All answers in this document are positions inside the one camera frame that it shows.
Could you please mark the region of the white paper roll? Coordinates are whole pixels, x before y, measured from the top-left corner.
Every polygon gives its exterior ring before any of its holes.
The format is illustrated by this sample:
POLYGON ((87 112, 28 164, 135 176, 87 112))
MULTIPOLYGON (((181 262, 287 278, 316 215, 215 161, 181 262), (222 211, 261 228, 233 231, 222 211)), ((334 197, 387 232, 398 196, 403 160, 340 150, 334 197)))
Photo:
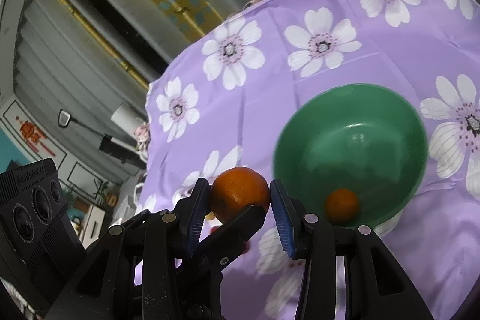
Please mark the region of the white paper roll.
POLYGON ((135 137, 137 129, 146 123, 144 118, 125 102, 112 114, 111 121, 132 138, 135 137))

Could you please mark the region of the green plastic bowl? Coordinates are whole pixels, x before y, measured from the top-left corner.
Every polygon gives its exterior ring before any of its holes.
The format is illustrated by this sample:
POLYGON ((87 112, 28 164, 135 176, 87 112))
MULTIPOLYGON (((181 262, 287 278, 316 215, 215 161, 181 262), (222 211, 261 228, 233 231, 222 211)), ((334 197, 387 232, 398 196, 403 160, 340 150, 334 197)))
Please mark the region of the green plastic bowl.
POLYGON ((378 228, 395 218, 420 186, 428 158, 416 109, 378 85, 321 93, 290 118, 277 140, 273 179, 319 216, 332 192, 352 191, 360 212, 348 227, 378 228))

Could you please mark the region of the small orange tangerine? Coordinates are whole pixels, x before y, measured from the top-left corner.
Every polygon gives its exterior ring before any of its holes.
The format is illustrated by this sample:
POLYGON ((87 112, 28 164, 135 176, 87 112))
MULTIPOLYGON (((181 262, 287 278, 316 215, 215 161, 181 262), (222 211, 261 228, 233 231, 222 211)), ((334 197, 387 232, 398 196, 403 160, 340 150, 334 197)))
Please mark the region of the small orange tangerine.
POLYGON ((349 189, 339 188, 325 200, 325 217, 334 224, 349 224, 360 213, 360 199, 349 189))

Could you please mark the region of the purple floral tablecloth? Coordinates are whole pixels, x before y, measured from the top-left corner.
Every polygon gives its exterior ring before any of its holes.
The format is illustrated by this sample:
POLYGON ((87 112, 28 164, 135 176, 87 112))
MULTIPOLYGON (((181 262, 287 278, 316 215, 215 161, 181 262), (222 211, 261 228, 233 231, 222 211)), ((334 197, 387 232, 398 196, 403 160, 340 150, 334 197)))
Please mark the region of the purple floral tablecloth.
POLYGON ((450 319, 479 278, 479 0, 265 0, 228 19, 150 86, 139 208, 171 209, 235 166, 272 179, 289 119, 349 84, 389 88, 423 121, 424 178, 381 231, 450 319))

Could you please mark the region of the black tripod stand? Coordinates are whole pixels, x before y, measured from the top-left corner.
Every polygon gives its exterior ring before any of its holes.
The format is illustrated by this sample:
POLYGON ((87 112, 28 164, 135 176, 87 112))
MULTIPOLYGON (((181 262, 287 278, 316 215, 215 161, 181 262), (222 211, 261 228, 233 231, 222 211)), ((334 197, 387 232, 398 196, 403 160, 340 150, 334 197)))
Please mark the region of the black tripod stand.
POLYGON ((86 129, 90 133, 99 136, 101 138, 101 142, 98 149, 103 153, 120 160, 122 164, 128 163, 139 169, 146 169, 146 163, 142 160, 139 153, 132 145, 127 144, 126 142, 117 139, 114 136, 93 129, 92 127, 82 123, 77 118, 72 117, 68 111, 61 109, 58 113, 58 126, 62 129, 66 129, 69 127, 70 123, 74 123, 77 126, 86 129))

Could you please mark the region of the large orange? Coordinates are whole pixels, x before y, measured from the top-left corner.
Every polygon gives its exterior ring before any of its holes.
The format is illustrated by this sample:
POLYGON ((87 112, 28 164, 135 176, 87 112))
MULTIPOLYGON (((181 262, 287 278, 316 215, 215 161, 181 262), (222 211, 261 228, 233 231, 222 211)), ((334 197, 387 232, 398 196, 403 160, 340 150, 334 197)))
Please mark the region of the large orange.
POLYGON ((220 174, 210 193, 211 212, 225 223, 248 205, 269 210, 269 186, 264 177, 247 167, 235 167, 220 174))

